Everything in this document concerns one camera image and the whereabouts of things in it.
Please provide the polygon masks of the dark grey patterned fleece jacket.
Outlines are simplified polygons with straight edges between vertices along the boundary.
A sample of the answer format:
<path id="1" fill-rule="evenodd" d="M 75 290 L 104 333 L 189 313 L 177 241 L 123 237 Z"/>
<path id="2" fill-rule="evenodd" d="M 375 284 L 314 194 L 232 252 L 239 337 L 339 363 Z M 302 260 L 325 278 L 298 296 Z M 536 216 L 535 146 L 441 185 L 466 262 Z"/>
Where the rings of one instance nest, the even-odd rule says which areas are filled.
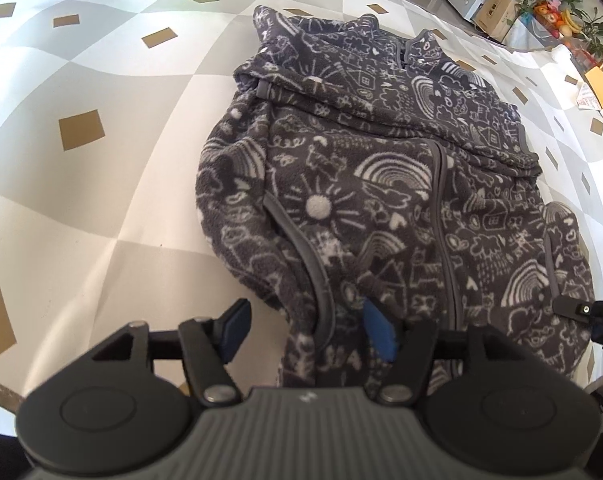
<path id="1" fill-rule="evenodd" d="M 289 326 L 284 387 L 375 392 L 389 361 L 364 327 L 491 325 L 571 375 L 590 338 L 556 315 L 591 300 L 575 214 L 546 203 L 517 108 L 431 32 L 252 14 L 260 44 L 234 73 L 196 179 L 202 232 Z"/>

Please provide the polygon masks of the printed paper sheet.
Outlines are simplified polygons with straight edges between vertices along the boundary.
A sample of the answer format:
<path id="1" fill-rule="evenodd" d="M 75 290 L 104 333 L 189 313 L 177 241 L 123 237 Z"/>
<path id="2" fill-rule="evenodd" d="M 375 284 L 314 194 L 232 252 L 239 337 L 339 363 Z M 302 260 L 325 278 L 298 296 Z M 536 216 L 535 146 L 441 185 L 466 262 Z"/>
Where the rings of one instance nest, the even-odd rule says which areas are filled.
<path id="1" fill-rule="evenodd" d="M 602 105 L 587 82 L 579 86 L 576 104 L 579 110 L 601 110 Z"/>

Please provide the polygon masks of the checkered diamond tablecloth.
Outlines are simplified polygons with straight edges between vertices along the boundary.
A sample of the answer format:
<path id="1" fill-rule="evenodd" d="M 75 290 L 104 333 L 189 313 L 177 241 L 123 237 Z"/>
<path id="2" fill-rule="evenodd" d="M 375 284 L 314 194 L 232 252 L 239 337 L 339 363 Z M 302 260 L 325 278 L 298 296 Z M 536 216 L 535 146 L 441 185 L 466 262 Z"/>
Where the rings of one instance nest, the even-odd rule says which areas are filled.
<path id="1" fill-rule="evenodd" d="M 564 52 L 512 52 L 443 0 L 0 0 L 0 403 L 126 322 L 170 330 L 243 288 L 196 219 L 199 151 L 257 48 L 265 4 L 377 15 L 446 52 L 523 112 L 546 200 L 578 214 L 603 296 L 603 115 Z"/>

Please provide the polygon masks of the fruit bowl with bananas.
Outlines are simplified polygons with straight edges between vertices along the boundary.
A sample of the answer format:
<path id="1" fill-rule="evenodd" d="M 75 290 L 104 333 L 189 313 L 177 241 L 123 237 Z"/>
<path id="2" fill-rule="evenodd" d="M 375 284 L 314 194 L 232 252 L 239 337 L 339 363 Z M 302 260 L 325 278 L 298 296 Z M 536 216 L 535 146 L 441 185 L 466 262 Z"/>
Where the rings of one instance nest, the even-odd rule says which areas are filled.
<path id="1" fill-rule="evenodd" d="M 561 5 L 559 0 L 540 0 L 533 6 L 533 14 L 555 39 L 580 35 L 582 27 L 573 19 L 571 11 L 562 10 Z"/>

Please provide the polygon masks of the brown cardboard box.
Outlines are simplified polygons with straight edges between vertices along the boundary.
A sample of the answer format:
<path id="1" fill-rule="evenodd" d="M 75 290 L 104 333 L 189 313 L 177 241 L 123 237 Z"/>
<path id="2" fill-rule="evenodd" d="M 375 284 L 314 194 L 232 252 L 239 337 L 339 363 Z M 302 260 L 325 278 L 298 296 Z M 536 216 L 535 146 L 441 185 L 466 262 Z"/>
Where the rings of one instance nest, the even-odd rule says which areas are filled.
<path id="1" fill-rule="evenodd" d="M 502 44 L 517 20 L 519 10 L 521 4 L 518 0 L 485 0 L 474 22 L 489 38 Z"/>

